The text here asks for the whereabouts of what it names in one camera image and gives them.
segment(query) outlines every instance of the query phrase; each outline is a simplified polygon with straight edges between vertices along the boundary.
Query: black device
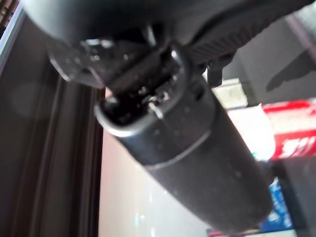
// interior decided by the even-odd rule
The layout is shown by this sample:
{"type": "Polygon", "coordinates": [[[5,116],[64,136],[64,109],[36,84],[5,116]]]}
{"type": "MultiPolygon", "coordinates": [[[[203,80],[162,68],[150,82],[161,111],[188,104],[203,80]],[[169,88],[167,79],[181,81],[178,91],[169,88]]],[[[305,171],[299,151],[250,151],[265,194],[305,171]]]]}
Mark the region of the black device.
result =
{"type": "Polygon", "coordinates": [[[267,217],[268,180],[210,87],[238,48],[312,0],[22,2],[55,38],[62,77],[112,91],[97,119],[191,212],[227,233],[267,217]]]}

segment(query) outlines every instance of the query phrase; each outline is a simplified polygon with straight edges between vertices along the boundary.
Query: gray surface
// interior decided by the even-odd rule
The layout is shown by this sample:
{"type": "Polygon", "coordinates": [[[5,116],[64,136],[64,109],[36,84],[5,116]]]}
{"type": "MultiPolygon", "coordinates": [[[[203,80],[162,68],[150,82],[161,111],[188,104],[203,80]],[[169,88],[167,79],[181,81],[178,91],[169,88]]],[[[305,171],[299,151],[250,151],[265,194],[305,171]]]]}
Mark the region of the gray surface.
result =
{"type": "MultiPolygon", "coordinates": [[[[316,96],[316,65],[284,19],[265,29],[237,56],[258,103],[316,96]]],[[[236,71],[238,63],[234,61],[226,69],[227,74],[236,71]]]]}

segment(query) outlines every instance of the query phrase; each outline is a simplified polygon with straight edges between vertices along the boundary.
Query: black cylindrical object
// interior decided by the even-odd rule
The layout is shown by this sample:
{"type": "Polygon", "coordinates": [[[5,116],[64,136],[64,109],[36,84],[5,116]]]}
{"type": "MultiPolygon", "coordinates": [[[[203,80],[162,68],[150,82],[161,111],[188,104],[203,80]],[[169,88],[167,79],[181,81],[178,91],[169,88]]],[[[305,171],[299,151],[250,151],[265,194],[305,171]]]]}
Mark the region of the black cylindrical object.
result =
{"type": "Polygon", "coordinates": [[[267,181],[218,104],[205,134],[174,159],[145,166],[182,204],[213,228],[255,228],[272,208],[267,181]]]}
{"type": "Polygon", "coordinates": [[[267,179],[205,80],[180,64],[169,98],[149,103],[143,116],[119,124],[106,101],[95,114],[200,219],[227,233],[255,228],[272,209],[267,179]]]}

